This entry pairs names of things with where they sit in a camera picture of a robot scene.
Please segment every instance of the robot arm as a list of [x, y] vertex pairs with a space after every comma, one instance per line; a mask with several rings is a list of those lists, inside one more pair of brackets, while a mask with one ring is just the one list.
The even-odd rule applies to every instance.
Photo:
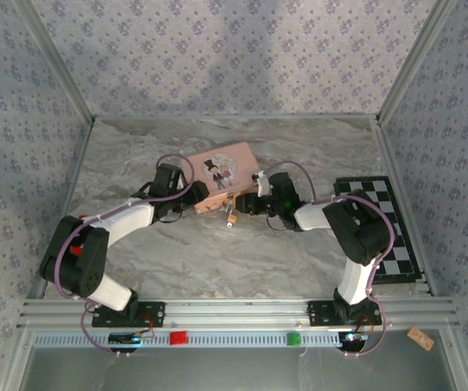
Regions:
[[[154, 181], [146, 183], [122, 205], [101, 215], [83, 219], [73, 216], [62, 218], [40, 265], [40, 276], [53, 283], [55, 263], [67, 238], [84, 222], [95, 221], [80, 231], [63, 255], [60, 285], [79, 297], [96, 301], [117, 312], [126, 312], [127, 316], [133, 317], [138, 294], [104, 273], [107, 249], [131, 232], [159, 221], [167, 213], [182, 213], [208, 197], [206, 185], [196, 181], [181, 197], [157, 201], [176, 195], [185, 185], [185, 178], [179, 167], [161, 164], [156, 170]], [[100, 216], [104, 215], [108, 217], [101, 219]]]
[[[335, 309], [342, 320], [361, 316], [369, 301], [366, 286], [376, 258], [389, 244], [390, 233], [385, 221], [370, 207], [344, 198], [323, 204], [300, 201], [287, 173], [268, 178], [270, 195], [245, 194], [236, 200], [242, 213], [267, 213], [279, 216], [284, 226], [293, 231], [331, 229], [347, 256], [343, 279], [335, 289]], [[363, 190], [349, 194], [372, 200]]]

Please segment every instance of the green block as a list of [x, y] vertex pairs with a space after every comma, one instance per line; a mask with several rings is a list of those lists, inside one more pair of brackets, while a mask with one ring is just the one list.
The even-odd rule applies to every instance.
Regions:
[[301, 338], [299, 332], [288, 332], [286, 335], [286, 341], [288, 346], [300, 346]]

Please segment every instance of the patterned wallpaper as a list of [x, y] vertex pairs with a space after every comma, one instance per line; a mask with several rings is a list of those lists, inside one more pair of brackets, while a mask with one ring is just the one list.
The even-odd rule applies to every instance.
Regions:
[[377, 112], [434, 0], [34, 0], [96, 116]]
[[458, 5], [387, 125], [441, 294], [468, 337], [468, 0]]
[[0, 0], [0, 366], [84, 133], [12, 3]]

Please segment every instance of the pink box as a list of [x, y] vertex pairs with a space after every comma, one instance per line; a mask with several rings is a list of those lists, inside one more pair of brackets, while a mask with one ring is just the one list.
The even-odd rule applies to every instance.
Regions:
[[[198, 155], [188, 156], [194, 165], [195, 181], [207, 185], [210, 196], [195, 205], [197, 213], [220, 208], [229, 198], [255, 191], [251, 176], [260, 170], [259, 163], [248, 143], [237, 143]], [[185, 178], [190, 179], [190, 168], [182, 161]]]

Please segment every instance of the chessboard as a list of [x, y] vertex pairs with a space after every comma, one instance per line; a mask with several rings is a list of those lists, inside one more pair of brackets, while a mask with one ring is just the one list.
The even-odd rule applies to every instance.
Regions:
[[362, 189], [396, 228], [395, 245], [377, 270], [374, 283], [413, 283], [420, 279], [420, 268], [389, 177], [337, 178], [333, 186], [337, 196]]

